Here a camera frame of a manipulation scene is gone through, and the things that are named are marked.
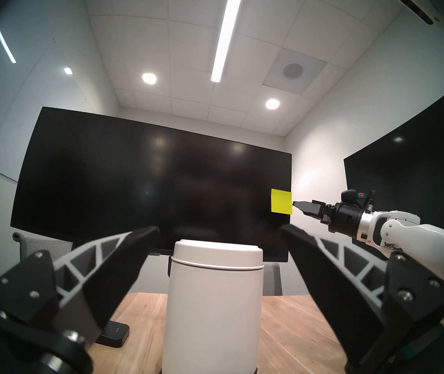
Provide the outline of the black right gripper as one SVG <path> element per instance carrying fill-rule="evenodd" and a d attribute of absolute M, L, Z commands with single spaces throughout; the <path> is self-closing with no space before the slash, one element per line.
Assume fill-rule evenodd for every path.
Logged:
<path fill-rule="evenodd" d="M 304 215 L 324 221 L 331 233 L 340 233 L 357 238 L 363 208 L 356 204 L 336 203 L 325 205 L 320 201 L 294 201 L 293 206 L 303 212 Z"/>

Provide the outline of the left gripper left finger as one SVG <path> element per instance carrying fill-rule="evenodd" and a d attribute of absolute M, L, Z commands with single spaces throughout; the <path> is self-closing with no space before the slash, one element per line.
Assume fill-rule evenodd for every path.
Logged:
<path fill-rule="evenodd" d="M 0 276 L 0 311 L 32 329 L 76 331 L 92 344 L 159 239 L 159 228 L 149 226 L 90 241 L 55 261 L 38 250 Z"/>

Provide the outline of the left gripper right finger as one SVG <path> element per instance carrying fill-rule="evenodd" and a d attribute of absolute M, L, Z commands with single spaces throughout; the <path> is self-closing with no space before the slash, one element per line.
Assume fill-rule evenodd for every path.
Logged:
<path fill-rule="evenodd" d="M 444 280 L 411 256 L 388 263 L 291 225 L 280 230 L 346 355 L 345 372 L 444 372 Z"/>

